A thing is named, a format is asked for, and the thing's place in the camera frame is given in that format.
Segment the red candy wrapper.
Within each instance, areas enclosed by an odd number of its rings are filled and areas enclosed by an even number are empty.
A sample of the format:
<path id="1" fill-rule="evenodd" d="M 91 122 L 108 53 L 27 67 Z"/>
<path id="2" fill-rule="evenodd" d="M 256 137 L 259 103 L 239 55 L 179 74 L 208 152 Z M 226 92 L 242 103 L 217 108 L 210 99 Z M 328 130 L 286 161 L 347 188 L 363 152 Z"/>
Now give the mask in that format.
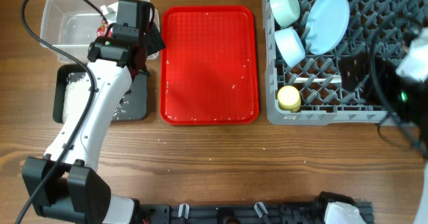
<path id="1" fill-rule="evenodd" d="M 111 31 L 108 30 L 109 24 L 108 23 L 103 23 L 96 31 L 96 35 L 98 37 L 100 36 L 110 36 L 111 35 Z"/>

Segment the large light blue plate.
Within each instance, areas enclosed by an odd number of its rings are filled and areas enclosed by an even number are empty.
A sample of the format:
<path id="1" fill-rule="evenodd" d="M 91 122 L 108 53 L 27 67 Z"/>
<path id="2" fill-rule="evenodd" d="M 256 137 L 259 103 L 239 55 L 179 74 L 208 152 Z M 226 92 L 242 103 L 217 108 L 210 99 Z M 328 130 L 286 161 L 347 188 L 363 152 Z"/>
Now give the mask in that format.
<path id="1" fill-rule="evenodd" d="M 332 51 L 344 37 L 349 19 L 348 0 L 316 0 L 306 22 L 309 51 L 314 55 Z"/>

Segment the yellow cup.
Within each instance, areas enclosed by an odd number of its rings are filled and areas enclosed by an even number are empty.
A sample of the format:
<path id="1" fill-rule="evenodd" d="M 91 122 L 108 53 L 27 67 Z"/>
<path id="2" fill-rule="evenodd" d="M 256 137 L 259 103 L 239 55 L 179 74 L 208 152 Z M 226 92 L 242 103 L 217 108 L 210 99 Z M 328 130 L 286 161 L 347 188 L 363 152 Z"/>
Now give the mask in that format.
<path id="1" fill-rule="evenodd" d="M 282 110 L 297 112 L 301 106 L 301 97 L 299 91 L 293 86 L 284 86 L 279 89 L 278 105 Z"/>

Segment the small light blue bowl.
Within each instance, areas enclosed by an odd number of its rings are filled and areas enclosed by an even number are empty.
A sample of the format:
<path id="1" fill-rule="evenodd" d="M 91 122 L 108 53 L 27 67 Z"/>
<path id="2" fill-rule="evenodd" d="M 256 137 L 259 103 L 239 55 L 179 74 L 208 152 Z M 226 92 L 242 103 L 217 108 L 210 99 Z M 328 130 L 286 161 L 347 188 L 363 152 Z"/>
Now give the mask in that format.
<path id="1" fill-rule="evenodd" d="M 292 27 L 276 31 L 274 37 L 282 58 L 289 67 L 293 68 L 305 58 L 302 41 Z"/>

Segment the white rice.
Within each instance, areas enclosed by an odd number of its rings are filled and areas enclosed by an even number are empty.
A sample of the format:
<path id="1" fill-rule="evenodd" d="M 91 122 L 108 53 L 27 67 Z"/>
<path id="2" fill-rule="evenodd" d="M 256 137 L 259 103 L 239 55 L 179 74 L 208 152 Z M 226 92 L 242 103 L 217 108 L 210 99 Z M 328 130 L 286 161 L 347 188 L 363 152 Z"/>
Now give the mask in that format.
<path id="1" fill-rule="evenodd" d="M 90 94 L 90 79 L 84 72 L 70 73 L 66 78 L 66 88 L 64 93 L 64 103 L 60 104 L 62 113 L 59 117 L 59 123 L 65 123 L 69 116 L 77 116 L 81 114 L 86 107 L 88 96 Z M 101 98 L 98 94 L 94 100 L 100 100 L 102 111 L 107 110 L 107 104 L 113 104 L 109 97 Z M 126 114 L 124 107 L 121 103 L 117 105 L 112 114 L 112 120 L 119 120 L 120 115 Z"/>

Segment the green bowl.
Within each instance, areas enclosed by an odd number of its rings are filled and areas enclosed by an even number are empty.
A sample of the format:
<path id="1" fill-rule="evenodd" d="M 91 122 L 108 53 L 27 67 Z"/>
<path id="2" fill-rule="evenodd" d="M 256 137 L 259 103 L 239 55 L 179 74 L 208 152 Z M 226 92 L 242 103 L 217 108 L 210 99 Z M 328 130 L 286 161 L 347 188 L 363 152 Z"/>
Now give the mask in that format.
<path id="1" fill-rule="evenodd" d="M 278 25 L 283 28 L 291 26 L 300 17 L 298 0 L 270 0 L 270 7 Z"/>

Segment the white plastic spoon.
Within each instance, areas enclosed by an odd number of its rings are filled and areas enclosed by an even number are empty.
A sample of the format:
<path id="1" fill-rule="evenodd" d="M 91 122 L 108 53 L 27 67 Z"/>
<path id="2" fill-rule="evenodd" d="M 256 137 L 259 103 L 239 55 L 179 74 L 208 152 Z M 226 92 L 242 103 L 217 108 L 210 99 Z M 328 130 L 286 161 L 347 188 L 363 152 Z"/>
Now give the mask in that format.
<path id="1" fill-rule="evenodd" d="M 305 84 L 305 83 L 324 83 L 328 82 L 329 84 L 340 84 L 342 78 L 339 75 L 333 75 L 327 78 L 296 78 L 294 80 L 295 84 Z"/>

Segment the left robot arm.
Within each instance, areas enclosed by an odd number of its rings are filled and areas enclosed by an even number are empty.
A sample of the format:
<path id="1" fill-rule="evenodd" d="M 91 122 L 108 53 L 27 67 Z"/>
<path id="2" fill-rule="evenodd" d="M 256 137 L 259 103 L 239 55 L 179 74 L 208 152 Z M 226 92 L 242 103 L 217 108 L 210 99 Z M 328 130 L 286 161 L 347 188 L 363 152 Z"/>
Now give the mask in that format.
<path id="1" fill-rule="evenodd" d="M 146 59 L 165 48 L 147 45 L 156 29 L 154 5 L 119 0 L 116 23 L 108 26 L 88 49 L 90 86 L 81 116 L 70 116 L 42 158 L 29 157 L 22 177 L 29 199 L 16 221 L 30 207 L 37 215 L 74 223 L 140 223 L 137 199 L 113 195 L 97 174 L 100 150 L 116 107 L 134 77 L 147 73 Z"/>

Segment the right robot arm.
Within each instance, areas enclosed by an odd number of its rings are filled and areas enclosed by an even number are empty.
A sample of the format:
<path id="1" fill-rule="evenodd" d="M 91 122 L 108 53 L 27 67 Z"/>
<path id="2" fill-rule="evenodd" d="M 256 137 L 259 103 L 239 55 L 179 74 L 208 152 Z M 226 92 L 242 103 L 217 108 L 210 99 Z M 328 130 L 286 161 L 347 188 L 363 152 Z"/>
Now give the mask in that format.
<path id="1" fill-rule="evenodd" d="M 340 67 L 342 87 L 354 90 L 364 83 L 364 99 L 381 105 L 411 146 L 427 158 L 427 28 L 405 33 L 407 54 L 397 66 L 375 56 L 375 50 L 347 58 Z"/>

